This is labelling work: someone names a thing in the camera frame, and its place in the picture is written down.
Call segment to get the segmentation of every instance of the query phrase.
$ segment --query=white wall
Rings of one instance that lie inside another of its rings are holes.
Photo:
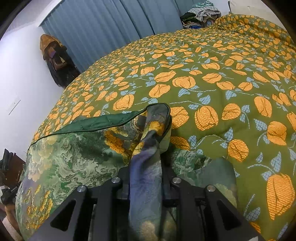
[[[43,60],[42,34],[41,27],[29,25],[0,40],[0,159],[6,148],[25,160],[34,132],[63,92]],[[13,95],[21,101],[8,115]]]
[[[221,16],[228,14],[228,0],[210,0],[210,2],[212,2],[214,6],[219,9]]]
[[[16,16],[12,21],[6,34],[12,30],[18,30],[21,27],[28,26],[35,22],[40,13],[52,2],[53,0],[31,0],[28,5]]]

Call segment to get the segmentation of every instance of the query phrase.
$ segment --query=green fabric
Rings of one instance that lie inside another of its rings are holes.
[[[118,222],[118,240],[128,232],[129,240],[175,241],[175,208],[161,203],[161,154],[166,165],[178,156],[173,168],[180,177],[200,187],[214,184],[237,206],[233,166],[172,145],[167,151],[170,134],[170,108],[153,104],[141,112],[78,120],[34,142],[16,199],[23,237],[29,238],[77,186],[101,185],[128,164],[129,227]]]
[[[214,4],[211,3],[210,1],[205,1],[205,2],[199,2],[197,4],[194,4],[192,7],[201,8],[201,7],[209,7],[209,6],[214,6]]]
[[[78,116],[128,113],[167,103],[171,144],[230,161],[238,210],[266,240],[277,240],[296,213],[295,49],[279,26],[234,14],[208,28],[138,40],[76,78],[34,141]],[[194,175],[185,162],[178,168],[183,176]]]

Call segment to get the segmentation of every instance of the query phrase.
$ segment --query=plaid shirt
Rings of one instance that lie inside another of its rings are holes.
[[[201,7],[201,8],[192,8],[188,12],[194,13],[196,15],[196,19],[201,21],[203,20],[203,17],[206,16],[212,16],[216,14],[221,14],[218,8],[214,6],[207,6],[207,7]]]

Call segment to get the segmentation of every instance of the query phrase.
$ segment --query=screw head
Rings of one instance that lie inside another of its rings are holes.
[[[84,192],[86,190],[86,186],[85,185],[81,185],[77,188],[78,192]]]
[[[179,178],[179,177],[174,177],[173,178],[173,183],[180,183],[182,180],[181,180],[181,178]]]
[[[209,192],[214,192],[214,191],[216,190],[216,187],[213,186],[213,185],[209,185],[209,186],[207,186],[207,190],[208,190]]]
[[[119,177],[114,177],[111,179],[111,182],[113,183],[119,183],[120,182],[120,178]]]

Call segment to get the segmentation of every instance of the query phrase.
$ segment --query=blue curtain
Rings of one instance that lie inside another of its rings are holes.
[[[193,3],[194,0],[63,0],[41,26],[68,48],[68,54],[83,72],[96,60],[135,40],[182,29],[179,16]]]

